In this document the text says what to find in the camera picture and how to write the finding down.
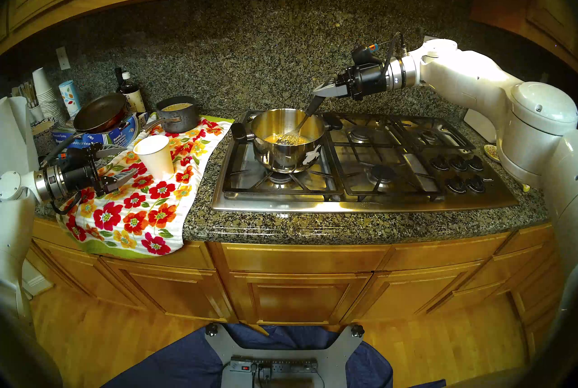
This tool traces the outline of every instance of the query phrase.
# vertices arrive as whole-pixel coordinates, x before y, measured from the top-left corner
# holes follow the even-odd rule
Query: floral towel
[[[155,127],[151,135],[169,136],[175,166],[173,176],[163,181],[155,181],[133,152],[134,146],[148,136],[140,133],[127,151],[98,170],[100,175],[111,176],[136,168],[134,177],[102,197],[95,197],[92,187],[83,189],[80,203],[67,215],[57,215],[60,226],[87,253],[130,259],[163,256],[178,250],[183,245],[183,224],[209,157],[232,122],[203,116],[195,129],[179,134]]]

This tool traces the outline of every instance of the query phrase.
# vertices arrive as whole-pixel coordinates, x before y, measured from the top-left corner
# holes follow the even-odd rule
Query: food in pot
[[[161,111],[177,111],[178,109],[185,109],[191,106],[192,103],[174,103],[172,105],[163,108]]]
[[[266,137],[265,140],[271,144],[277,143],[278,140],[282,140],[283,145],[301,145],[311,142],[311,139],[307,139],[304,136],[294,136],[289,134],[272,134],[271,136]]]

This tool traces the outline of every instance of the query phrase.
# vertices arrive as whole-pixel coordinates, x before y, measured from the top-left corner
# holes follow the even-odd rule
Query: bottle
[[[145,112],[145,104],[140,96],[139,86],[131,79],[130,72],[123,72],[123,83],[120,85],[119,91],[127,98],[131,111],[134,113]]]

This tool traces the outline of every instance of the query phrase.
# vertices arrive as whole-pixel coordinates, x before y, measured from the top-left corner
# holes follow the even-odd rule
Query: power strip
[[[317,360],[262,360],[250,357],[231,357],[230,371],[251,372],[251,365],[257,364],[267,372],[317,372]]]

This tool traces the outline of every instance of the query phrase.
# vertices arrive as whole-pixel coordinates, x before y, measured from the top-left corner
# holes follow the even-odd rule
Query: blue box
[[[148,113],[142,113],[137,116],[136,113],[131,114],[129,118],[126,119],[128,125],[121,129],[114,129],[107,133],[85,133],[81,138],[75,139],[69,147],[82,149],[90,146],[92,143],[101,144],[115,144],[120,147],[126,147],[139,135],[142,127],[145,126],[147,120],[149,119]],[[52,130],[52,136],[57,144],[61,143],[66,138],[76,134],[75,129],[70,129],[67,127],[57,127]]]

